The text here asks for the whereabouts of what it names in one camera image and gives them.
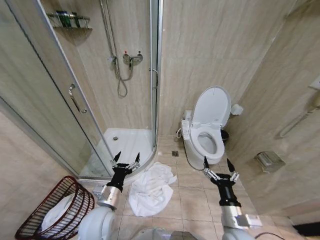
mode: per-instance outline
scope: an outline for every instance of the bidet control panel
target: bidet control panel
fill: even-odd
[[[188,120],[182,120],[181,121],[181,128],[182,128],[182,135],[184,140],[189,140],[189,132],[190,132],[190,127],[189,127],[189,121]]]

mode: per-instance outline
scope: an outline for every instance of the red wire basket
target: red wire basket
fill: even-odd
[[[65,213],[49,228],[42,231],[41,224],[47,212],[64,197],[74,197]],[[18,240],[66,240],[78,233],[81,220],[95,205],[94,196],[72,176],[65,176],[27,218],[15,234]]]

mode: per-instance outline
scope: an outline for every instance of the corner shelf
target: corner shelf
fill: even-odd
[[[47,13],[53,28],[68,30],[92,30],[88,23],[90,18],[87,16],[79,16],[73,13]]]

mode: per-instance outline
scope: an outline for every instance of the white towel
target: white towel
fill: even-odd
[[[41,224],[42,231],[51,227],[56,221],[59,220],[59,218],[61,218],[61,216],[69,208],[74,197],[75,197],[74,193],[64,197],[61,201],[59,201],[53,208],[51,208],[47,212],[47,214],[44,216],[44,219]]]
[[[132,183],[129,203],[136,216],[152,216],[161,212],[170,201],[173,190],[169,184],[174,183],[177,176],[171,167],[156,162]]]

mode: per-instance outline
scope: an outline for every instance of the shower enclosure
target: shower enclosure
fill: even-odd
[[[157,147],[162,0],[0,4],[1,109],[80,179],[107,180],[120,151],[122,163],[140,153],[143,171]],[[129,68],[125,52],[143,59]]]

